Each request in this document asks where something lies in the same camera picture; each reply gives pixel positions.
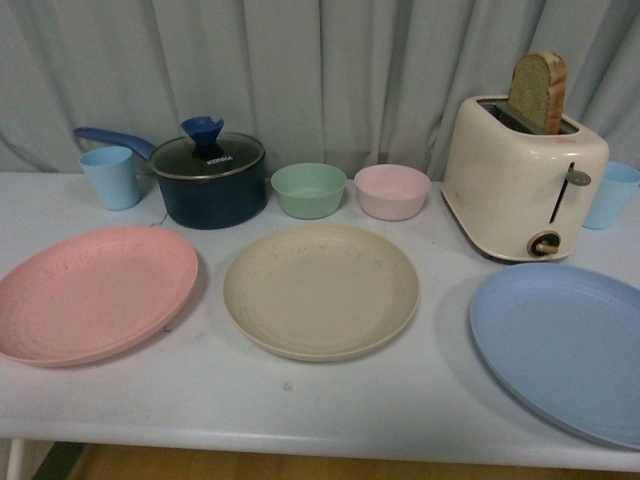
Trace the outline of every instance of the beige plate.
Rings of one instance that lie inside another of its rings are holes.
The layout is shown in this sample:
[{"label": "beige plate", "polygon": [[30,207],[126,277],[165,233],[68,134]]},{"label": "beige plate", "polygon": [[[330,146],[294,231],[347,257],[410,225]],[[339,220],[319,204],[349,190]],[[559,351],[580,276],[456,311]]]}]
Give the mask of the beige plate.
[{"label": "beige plate", "polygon": [[291,227],[260,238],[231,264],[227,309],[265,349],[306,361],[381,347],[411,320],[416,270],[398,247],[359,228]]}]

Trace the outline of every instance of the bowl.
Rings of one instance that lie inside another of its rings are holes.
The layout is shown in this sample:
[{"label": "bowl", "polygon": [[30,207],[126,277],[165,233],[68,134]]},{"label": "bowl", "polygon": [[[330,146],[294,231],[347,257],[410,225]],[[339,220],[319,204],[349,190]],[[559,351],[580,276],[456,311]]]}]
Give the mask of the bowl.
[{"label": "bowl", "polygon": [[406,220],[416,216],[431,189],[431,180],[404,165],[373,165],[355,178],[360,208],[380,220]]},{"label": "bowl", "polygon": [[347,176],[324,163],[298,163],[271,177],[280,208],[291,217],[311,220],[327,217],[340,206]]}]

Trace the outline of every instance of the blue cup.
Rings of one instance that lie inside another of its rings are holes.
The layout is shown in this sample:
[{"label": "blue cup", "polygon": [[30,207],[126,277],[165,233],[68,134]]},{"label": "blue cup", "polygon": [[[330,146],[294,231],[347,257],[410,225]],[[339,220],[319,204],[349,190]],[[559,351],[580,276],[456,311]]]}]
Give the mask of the blue cup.
[{"label": "blue cup", "polygon": [[80,166],[106,209],[125,210],[140,201],[131,149],[97,148],[80,158]]},{"label": "blue cup", "polygon": [[609,162],[582,226],[609,228],[631,201],[640,185],[640,172],[629,165]]}]

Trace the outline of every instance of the plate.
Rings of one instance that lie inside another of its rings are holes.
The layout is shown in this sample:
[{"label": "plate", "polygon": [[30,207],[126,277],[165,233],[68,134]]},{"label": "plate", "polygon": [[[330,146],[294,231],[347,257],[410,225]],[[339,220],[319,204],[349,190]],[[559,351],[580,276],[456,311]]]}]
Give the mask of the plate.
[{"label": "plate", "polygon": [[416,270],[381,236],[345,225],[277,231],[233,261],[224,300],[240,329],[268,351],[306,361],[381,347],[412,318]]},{"label": "plate", "polygon": [[490,369],[534,412],[640,449],[640,290],[580,268],[517,265],[478,288],[471,326]]},{"label": "plate", "polygon": [[65,240],[0,281],[0,354],[63,367],[119,353],[178,312],[197,271],[191,245],[158,227]]}]

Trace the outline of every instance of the pot lid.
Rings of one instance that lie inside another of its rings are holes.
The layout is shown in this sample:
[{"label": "pot lid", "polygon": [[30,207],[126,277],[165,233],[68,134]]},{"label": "pot lid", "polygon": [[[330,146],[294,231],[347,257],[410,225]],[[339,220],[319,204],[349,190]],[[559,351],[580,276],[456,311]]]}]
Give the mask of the pot lid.
[{"label": "pot lid", "polygon": [[182,123],[189,134],[158,145],[150,157],[151,168],[163,177],[208,180],[234,175],[264,158],[264,147],[242,133],[220,133],[224,122],[196,117]]}]

